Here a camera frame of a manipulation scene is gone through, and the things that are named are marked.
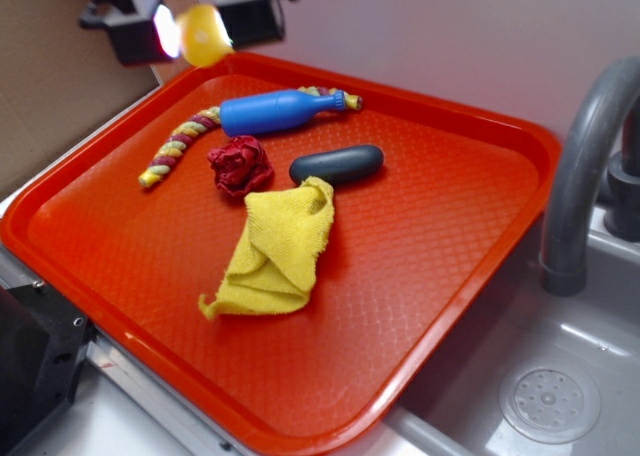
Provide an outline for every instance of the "toy bottle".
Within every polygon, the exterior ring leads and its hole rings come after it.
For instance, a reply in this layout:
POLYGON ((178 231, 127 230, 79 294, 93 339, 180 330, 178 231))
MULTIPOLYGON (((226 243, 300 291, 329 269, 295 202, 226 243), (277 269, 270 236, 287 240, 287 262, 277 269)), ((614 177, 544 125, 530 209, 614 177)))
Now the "toy bottle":
POLYGON ((299 126, 320 111, 345 109, 344 91, 313 96, 290 89, 225 101, 220 123, 228 136, 256 135, 299 126))

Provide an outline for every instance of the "red tray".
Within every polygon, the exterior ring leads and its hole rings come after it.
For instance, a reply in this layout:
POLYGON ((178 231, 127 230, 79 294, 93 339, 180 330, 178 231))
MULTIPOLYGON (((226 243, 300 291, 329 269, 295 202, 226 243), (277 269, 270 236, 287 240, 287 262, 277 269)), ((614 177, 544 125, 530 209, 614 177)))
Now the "red tray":
POLYGON ((40 177, 4 244, 107 334, 254 451, 306 455, 361 434, 394 402, 541 213, 559 145, 509 117, 250 54, 191 70, 40 177), (215 189, 202 136, 151 191, 137 177, 171 130, 223 100, 345 89, 361 112, 262 138, 294 187, 298 156, 361 143, 383 169, 336 188, 309 305, 206 321, 246 220, 215 189))

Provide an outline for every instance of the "white wall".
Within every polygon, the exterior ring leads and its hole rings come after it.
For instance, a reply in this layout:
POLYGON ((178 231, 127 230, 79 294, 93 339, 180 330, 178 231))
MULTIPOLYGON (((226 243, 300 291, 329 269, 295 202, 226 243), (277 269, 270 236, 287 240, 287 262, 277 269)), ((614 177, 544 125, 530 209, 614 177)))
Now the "white wall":
POLYGON ((255 51, 520 117, 566 136, 597 75, 640 54, 640 0, 282 2, 255 51))

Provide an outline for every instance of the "stainless steel sink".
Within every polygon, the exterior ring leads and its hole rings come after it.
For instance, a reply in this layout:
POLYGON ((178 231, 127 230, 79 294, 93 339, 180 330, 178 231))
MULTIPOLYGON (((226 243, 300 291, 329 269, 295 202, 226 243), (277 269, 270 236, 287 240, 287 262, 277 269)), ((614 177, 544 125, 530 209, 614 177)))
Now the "stainless steel sink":
POLYGON ((586 289, 558 297, 540 287, 540 238, 537 224, 402 395, 450 438, 428 454, 640 454, 640 246, 592 230, 586 289))

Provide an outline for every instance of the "sink drain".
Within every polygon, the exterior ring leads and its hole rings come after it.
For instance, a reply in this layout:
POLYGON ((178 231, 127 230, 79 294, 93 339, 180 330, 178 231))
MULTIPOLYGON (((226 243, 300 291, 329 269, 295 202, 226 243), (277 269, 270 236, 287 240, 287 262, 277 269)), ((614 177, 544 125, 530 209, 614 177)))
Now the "sink drain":
POLYGON ((592 379, 561 361, 535 359, 513 368, 500 386, 500 408, 520 434, 560 444, 587 434, 600 414, 592 379))

